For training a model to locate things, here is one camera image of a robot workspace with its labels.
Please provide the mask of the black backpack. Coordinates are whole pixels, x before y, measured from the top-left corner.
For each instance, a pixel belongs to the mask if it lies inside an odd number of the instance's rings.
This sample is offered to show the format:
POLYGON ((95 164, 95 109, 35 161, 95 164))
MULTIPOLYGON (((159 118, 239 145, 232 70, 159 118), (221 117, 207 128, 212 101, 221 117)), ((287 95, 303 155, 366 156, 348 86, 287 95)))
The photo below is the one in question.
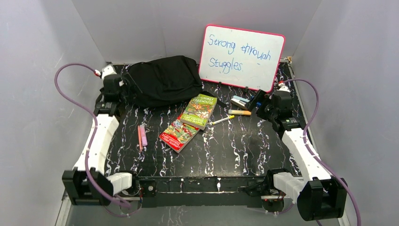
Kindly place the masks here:
POLYGON ((143 108, 176 104, 202 92, 196 61, 186 56, 136 63, 123 79, 126 91, 122 99, 143 108))

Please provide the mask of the green treehouse book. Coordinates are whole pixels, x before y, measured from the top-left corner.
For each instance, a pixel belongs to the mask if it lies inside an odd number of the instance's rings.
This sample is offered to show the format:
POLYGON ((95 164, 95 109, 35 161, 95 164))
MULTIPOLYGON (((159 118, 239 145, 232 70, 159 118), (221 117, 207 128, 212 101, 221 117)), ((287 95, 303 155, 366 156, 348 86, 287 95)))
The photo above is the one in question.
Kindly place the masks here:
POLYGON ((198 94, 192 98, 180 116, 180 121, 204 130, 217 103, 216 97, 198 94))

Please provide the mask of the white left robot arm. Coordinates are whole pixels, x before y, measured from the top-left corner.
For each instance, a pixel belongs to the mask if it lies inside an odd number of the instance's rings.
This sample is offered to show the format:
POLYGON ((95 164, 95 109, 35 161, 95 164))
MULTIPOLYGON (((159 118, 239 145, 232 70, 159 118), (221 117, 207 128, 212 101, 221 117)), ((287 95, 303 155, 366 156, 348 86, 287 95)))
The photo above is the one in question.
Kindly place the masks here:
POLYGON ((130 207, 118 194, 129 196, 140 192, 141 184, 132 173, 122 172, 105 176, 104 165, 112 137, 119 126, 120 108, 123 103, 120 90, 123 84, 117 74, 103 76, 104 87, 96 100, 91 130, 77 162, 72 170, 62 175, 65 190, 74 205, 102 205, 110 203, 130 207))

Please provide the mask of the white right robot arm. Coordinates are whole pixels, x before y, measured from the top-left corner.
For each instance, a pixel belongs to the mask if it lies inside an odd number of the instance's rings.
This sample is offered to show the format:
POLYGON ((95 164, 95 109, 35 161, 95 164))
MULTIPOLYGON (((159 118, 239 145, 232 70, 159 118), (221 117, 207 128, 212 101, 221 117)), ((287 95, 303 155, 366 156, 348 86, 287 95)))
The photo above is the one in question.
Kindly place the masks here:
POLYGON ((305 221, 341 218, 347 192, 338 177, 320 164, 319 156, 304 134, 305 122, 293 116, 290 91, 280 88, 268 94, 258 90, 246 103, 249 111, 255 107, 256 115, 272 124, 302 174, 302 179, 297 179, 287 169, 272 169, 256 188, 271 195, 279 192, 287 195, 305 221))

